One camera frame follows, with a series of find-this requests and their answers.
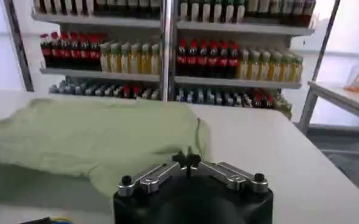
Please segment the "dark bottle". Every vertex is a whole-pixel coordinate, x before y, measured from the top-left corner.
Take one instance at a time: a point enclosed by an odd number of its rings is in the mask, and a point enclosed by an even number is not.
[[[41,52],[43,53],[45,65],[48,68],[52,67],[52,51],[51,51],[51,42],[49,40],[48,34],[42,34],[40,35],[41,38]]]
[[[51,49],[52,49],[52,67],[59,68],[62,58],[60,55],[60,40],[57,32],[51,33]]]
[[[194,102],[194,91],[189,90],[186,96],[186,103],[193,103],[193,102]]]
[[[216,105],[222,105],[222,97],[219,91],[216,91]]]
[[[208,43],[203,40],[199,49],[199,55],[197,57],[197,73],[198,77],[203,77],[207,73],[208,63]]]
[[[235,106],[235,107],[244,107],[243,100],[241,99],[241,97],[239,96],[238,93],[235,93],[233,95],[233,98],[234,98],[233,99],[233,101],[234,101],[233,106]]]
[[[153,19],[160,18],[160,3],[162,0],[151,0],[151,16]]]
[[[47,14],[45,7],[45,0],[35,0],[35,7],[38,9],[38,11],[42,14]]]
[[[54,2],[54,0],[49,0],[49,4],[48,5],[50,5],[51,6],[51,13],[52,14],[57,14],[57,11],[56,11],[56,5],[55,5],[55,2]]]
[[[210,52],[208,57],[208,65],[207,65],[207,71],[206,77],[217,77],[217,62],[218,62],[218,44],[215,40],[212,40],[210,42]]]
[[[187,53],[187,72],[189,76],[195,76],[197,70],[197,41],[191,41],[189,51]]]
[[[121,97],[121,95],[123,94],[124,91],[124,87],[123,86],[118,86],[114,91],[113,91],[113,97]]]
[[[124,87],[123,98],[125,98],[125,99],[130,98],[130,88],[129,88],[128,84],[126,84],[125,87]]]
[[[151,3],[150,0],[139,0],[140,10],[138,14],[142,18],[151,17]]]
[[[204,91],[201,88],[197,89],[197,103],[204,104],[205,98],[204,98]]]
[[[300,20],[302,26],[308,27],[310,25],[315,6],[316,0],[305,0],[304,12],[302,13]]]
[[[224,94],[224,105],[228,107],[233,107],[233,99],[229,93]]]
[[[83,69],[83,63],[80,61],[80,44],[77,33],[71,32],[71,60],[73,68]]]
[[[91,70],[101,71],[101,44],[99,42],[99,38],[95,34],[91,34],[90,36],[91,43],[91,51],[90,51],[90,60],[91,60]]]
[[[291,16],[293,13],[293,5],[294,5],[294,0],[283,0],[282,1],[282,9],[281,9],[281,13],[282,13],[281,23],[282,24],[286,24],[286,25],[292,24]]]
[[[127,12],[127,16],[129,17],[140,17],[142,18],[142,16],[139,16],[138,13],[138,0],[127,0],[127,5],[128,5],[128,12]]]
[[[91,69],[91,47],[88,42],[87,36],[83,33],[79,34],[80,40],[80,63],[84,69]]]
[[[60,56],[62,58],[62,68],[72,68],[71,42],[68,38],[68,34],[66,32],[62,32],[60,39]]]
[[[220,50],[218,54],[217,62],[217,78],[226,79],[227,78],[227,65],[228,65],[228,45],[225,41],[220,42]]]
[[[227,67],[227,79],[234,79],[239,66],[239,50],[238,45],[231,41],[229,43],[229,59]]]
[[[68,14],[68,8],[67,8],[66,1],[69,1],[69,0],[60,0],[60,5],[62,5],[62,14],[63,15]]]
[[[291,25],[299,26],[301,16],[304,13],[305,0],[294,0],[293,13],[291,15]]]
[[[90,13],[88,11],[87,1],[90,1],[90,0],[82,0],[82,15],[85,15],[85,16],[87,16]]]
[[[252,107],[261,108],[262,107],[262,96],[254,90],[252,90],[251,93],[252,93],[251,94]]]
[[[181,76],[186,74],[186,62],[187,62],[187,44],[186,44],[186,40],[182,39],[179,41],[178,44],[176,75]]]
[[[216,104],[215,95],[208,89],[206,92],[206,103],[210,105]]]
[[[117,9],[115,12],[116,16],[126,16],[127,15],[127,2],[126,0],[117,0]]]
[[[243,93],[243,107],[252,108],[252,100],[246,93]]]
[[[70,10],[70,12],[71,12],[72,15],[77,15],[76,1],[77,0],[72,0],[71,1],[71,8],[70,8],[71,10]]]
[[[280,18],[282,0],[270,0],[270,17]]]
[[[140,96],[140,88],[138,86],[133,86],[133,99],[136,99]]]

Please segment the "red bottle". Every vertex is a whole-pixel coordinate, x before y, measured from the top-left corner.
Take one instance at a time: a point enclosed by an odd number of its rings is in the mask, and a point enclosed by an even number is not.
[[[197,70],[197,41],[193,40],[187,53],[187,72],[189,76],[196,76]]]
[[[187,61],[187,47],[186,40],[182,39],[179,41],[177,50],[177,63],[176,71],[178,76],[185,75],[186,73],[186,61]]]
[[[52,67],[59,68],[62,63],[60,55],[60,40],[57,32],[51,33],[51,49],[52,49]]]
[[[210,42],[210,52],[208,56],[208,63],[207,63],[207,71],[206,77],[217,77],[216,68],[218,62],[218,43],[215,40]]]
[[[62,68],[72,68],[71,42],[66,32],[62,32],[60,41],[60,56],[62,59]]]
[[[220,79],[225,79],[228,65],[228,45],[225,41],[220,42],[220,50],[218,54],[218,68],[217,68],[217,77]]]
[[[90,42],[88,42],[87,36],[84,33],[79,34],[80,40],[80,62],[82,63],[83,69],[91,69],[91,47]]]
[[[73,68],[83,69],[82,63],[80,61],[80,44],[79,39],[77,37],[77,33],[71,32],[71,60],[73,64]]]
[[[125,87],[124,87],[124,95],[123,95],[123,98],[130,98],[130,88],[129,88],[129,85],[126,84]]]
[[[204,77],[207,73],[208,53],[208,43],[203,40],[197,57],[197,76],[199,77]]]
[[[40,35],[41,38],[41,52],[43,53],[46,67],[52,67],[52,51],[51,51],[51,41],[49,40],[48,34]]]
[[[90,51],[90,60],[91,60],[91,70],[101,71],[101,44],[99,38],[95,34],[90,36],[91,51]]]
[[[229,59],[227,67],[227,79],[234,79],[239,66],[238,45],[234,41],[229,43]]]
[[[133,98],[136,99],[140,95],[140,88],[138,86],[133,86]]]

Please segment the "white tabletop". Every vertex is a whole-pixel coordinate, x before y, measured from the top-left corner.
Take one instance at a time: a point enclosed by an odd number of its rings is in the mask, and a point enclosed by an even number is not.
[[[334,97],[359,110],[359,93],[344,90],[343,86],[336,83],[308,82],[315,91]]]
[[[0,117],[34,97],[37,95],[0,91]],[[210,127],[213,161],[265,173],[274,191],[274,224],[359,222],[359,190],[281,113],[205,105],[190,108]],[[34,218],[43,211],[39,212],[1,207],[0,214],[7,215],[0,219],[27,213]],[[63,213],[78,217],[78,224],[89,223],[80,218],[80,212]],[[47,214],[59,212],[48,210]]]

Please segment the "bottle label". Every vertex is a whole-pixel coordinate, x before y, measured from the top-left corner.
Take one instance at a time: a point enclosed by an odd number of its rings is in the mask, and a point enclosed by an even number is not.
[[[118,6],[125,6],[126,5],[126,0],[117,0],[117,5]]]
[[[187,63],[189,65],[195,65],[197,63],[197,57],[194,56],[188,56],[187,57]]]
[[[101,52],[99,51],[91,51],[90,52],[91,59],[100,59],[101,58]]]
[[[80,58],[81,59],[90,59],[91,58],[90,51],[81,50]]]
[[[158,63],[159,58],[158,57],[153,57],[152,58],[152,73],[155,75],[159,75],[159,63]]]
[[[71,53],[68,49],[61,49],[60,50],[60,56],[62,58],[70,58],[71,57]]]
[[[149,5],[149,1],[148,1],[148,0],[140,0],[140,6],[141,6],[141,7],[146,8],[146,7],[148,7],[148,5]]]
[[[213,17],[213,22],[217,23],[218,21],[220,21],[220,17],[221,17],[221,4],[215,4],[215,14]]]
[[[270,0],[260,0],[259,1],[259,12],[268,13],[270,8]]]
[[[208,58],[208,65],[216,66],[216,64],[217,64],[217,58]]]
[[[102,66],[102,71],[109,72],[106,55],[102,55],[101,57],[101,66]]]
[[[210,4],[204,4],[202,11],[202,22],[209,22],[210,17]]]
[[[178,55],[177,56],[177,62],[178,62],[178,64],[185,64],[186,63],[186,57]]]
[[[232,23],[233,11],[234,10],[235,10],[235,8],[233,8],[233,5],[228,5],[227,6],[226,23]]]
[[[248,0],[248,12],[255,13],[258,11],[259,0]]]
[[[313,10],[315,9],[316,1],[315,0],[306,0],[304,4],[304,15],[311,16]]]
[[[132,57],[131,61],[130,61],[130,72],[137,74],[139,73],[138,71],[138,63],[137,63],[137,57]]]
[[[218,60],[218,65],[219,66],[225,67],[225,66],[227,66],[227,64],[228,64],[228,59],[226,59],[226,58],[220,58]]]
[[[284,0],[282,5],[282,13],[290,15],[293,12],[294,0]]]
[[[80,59],[80,51],[79,50],[71,50],[71,57],[74,59]]]
[[[293,5],[293,14],[294,15],[302,15],[304,12],[304,3],[305,0],[295,0]]]
[[[110,56],[110,68],[112,69],[112,72],[120,72],[117,66],[117,59],[117,55]]]
[[[42,51],[44,57],[51,56],[51,54],[52,54],[50,48],[42,48],[41,51]]]
[[[270,12],[272,14],[278,14],[281,12],[281,0],[270,1]]]
[[[160,7],[160,1],[161,0],[151,0],[151,6],[159,8]]]
[[[198,20],[198,12],[199,12],[199,4],[193,3],[191,5],[191,20],[192,21],[197,21]]]
[[[239,60],[237,60],[237,59],[230,59],[230,60],[228,61],[228,65],[231,66],[231,67],[236,67],[236,66],[238,66],[238,63],[239,63]]]
[[[260,75],[260,80],[266,80],[267,74],[269,74],[269,66],[262,65],[262,74]]]
[[[272,80],[278,82],[280,73],[281,67],[279,65],[274,65],[274,75],[272,76]]]
[[[246,11],[245,6],[241,5],[238,7],[238,13],[236,15],[236,22],[241,23],[243,22],[244,13]]]
[[[251,80],[256,80],[259,73],[259,65],[252,64],[251,71],[252,71]]]
[[[116,5],[116,1],[115,0],[107,0],[107,5],[114,6],[114,5]]]
[[[187,2],[180,3],[180,20],[187,21]]]
[[[198,57],[197,63],[201,66],[206,66],[206,64],[208,63],[208,57]]]
[[[121,67],[123,69],[123,73],[129,73],[128,57],[127,56],[122,56],[121,57]]]

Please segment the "juice bottle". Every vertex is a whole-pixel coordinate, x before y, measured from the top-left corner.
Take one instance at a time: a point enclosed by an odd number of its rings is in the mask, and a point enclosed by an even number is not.
[[[260,54],[260,71],[257,80],[267,80],[270,69],[270,56],[268,51],[262,51]]]
[[[293,56],[289,53],[286,53],[283,55],[282,59],[282,77],[279,78],[280,82],[289,82],[289,79],[291,77],[291,71],[292,71],[292,62],[293,62]]]
[[[289,78],[289,82],[301,82],[302,68],[302,57],[295,56],[293,58],[292,75]]]
[[[121,46],[121,68],[122,73],[130,73],[130,60],[129,60],[129,43],[124,43]]]
[[[246,79],[247,77],[248,58],[249,58],[249,51],[244,48],[241,51],[241,63],[240,63],[240,68],[238,69],[239,72],[236,75],[238,79]]]
[[[259,51],[256,50],[252,50],[250,51],[250,65],[249,65],[249,72],[247,74],[248,79],[250,80],[256,80],[257,77],[259,76],[259,58],[260,58],[260,53]]]
[[[160,69],[161,69],[161,65],[160,65],[160,56],[159,56],[159,44],[154,44],[152,46],[152,59],[151,59],[151,70],[153,75],[159,75],[160,74]]]
[[[154,19],[160,18],[160,1],[161,0],[151,0],[151,14]]]
[[[132,50],[130,52],[130,73],[141,74],[141,55],[139,43],[132,45]]]
[[[151,53],[149,51],[150,45],[143,44],[142,47],[142,55],[141,55],[141,72],[143,74],[150,74],[151,73]]]
[[[275,51],[272,57],[274,58],[272,81],[278,82],[281,75],[282,54]]]
[[[116,73],[122,72],[121,67],[121,45],[120,43],[113,43],[110,45],[110,68],[111,71]]]
[[[101,67],[102,71],[110,72],[110,43],[101,44]]]

